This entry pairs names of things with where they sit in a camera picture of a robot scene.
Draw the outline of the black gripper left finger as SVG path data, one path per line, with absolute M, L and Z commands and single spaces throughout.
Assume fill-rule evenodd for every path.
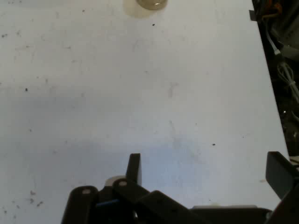
M 203 219 L 159 191 L 140 185 L 141 155 L 131 154 L 124 177 L 98 190 L 81 186 L 69 195 L 63 224 L 201 224 Z

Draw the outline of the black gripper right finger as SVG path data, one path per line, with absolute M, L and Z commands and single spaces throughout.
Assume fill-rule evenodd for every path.
M 266 181 L 280 198 L 267 224 L 299 222 L 299 171 L 280 153 L 268 152 Z

